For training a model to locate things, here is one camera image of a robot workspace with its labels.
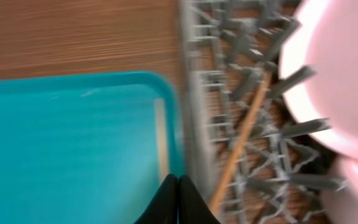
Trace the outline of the wooden chopstick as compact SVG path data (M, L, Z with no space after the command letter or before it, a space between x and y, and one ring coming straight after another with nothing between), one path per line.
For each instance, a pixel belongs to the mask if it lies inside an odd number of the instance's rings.
M223 173L218 182L218 186L209 203L209 210L214 216L217 216L220 211L221 202L226 193L226 186L232 180L232 177L236 169L236 162L240 158L244 146L249 140L249 136L252 132L252 128L254 127L258 112L261 109L262 104L264 102L264 98L266 96L266 92L270 85L271 79L272 79L272 73L265 72L264 79L260 83L258 90L254 95L254 99L252 101L251 106L249 107L249 111L246 114L245 118L242 120L242 126L240 128L239 134L235 141L234 148L230 153L226 165L224 166Z
M168 159L167 125L164 99L155 100L155 124L158 153L158 171L160 183L170 173Z

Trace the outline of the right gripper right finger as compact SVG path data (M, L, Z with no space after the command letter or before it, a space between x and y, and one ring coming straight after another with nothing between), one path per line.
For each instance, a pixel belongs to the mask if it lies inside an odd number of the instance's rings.
M178 180L178 219L179 224L220 224L187 175Z

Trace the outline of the pink bowl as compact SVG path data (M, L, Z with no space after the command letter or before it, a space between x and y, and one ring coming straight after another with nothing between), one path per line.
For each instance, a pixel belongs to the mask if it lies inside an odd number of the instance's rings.
M328 118L331 128L313 138L358 159L358 0L307 0L295 11L301 26L285 42L280 71L286 78L304 65L315 74L285 93L299 121Z

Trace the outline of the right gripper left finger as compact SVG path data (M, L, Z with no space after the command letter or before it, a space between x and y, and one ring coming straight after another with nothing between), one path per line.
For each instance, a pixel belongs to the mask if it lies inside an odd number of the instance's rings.
M168 174L135 224L177 224L178 178Z

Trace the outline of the grey bowl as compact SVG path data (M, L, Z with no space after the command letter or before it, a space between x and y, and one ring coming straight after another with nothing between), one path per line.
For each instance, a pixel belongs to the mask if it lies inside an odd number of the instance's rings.
M329 175L341 177L346 186L338 191L324 190L320 200L331 223L358 224L358 160L338 156Z

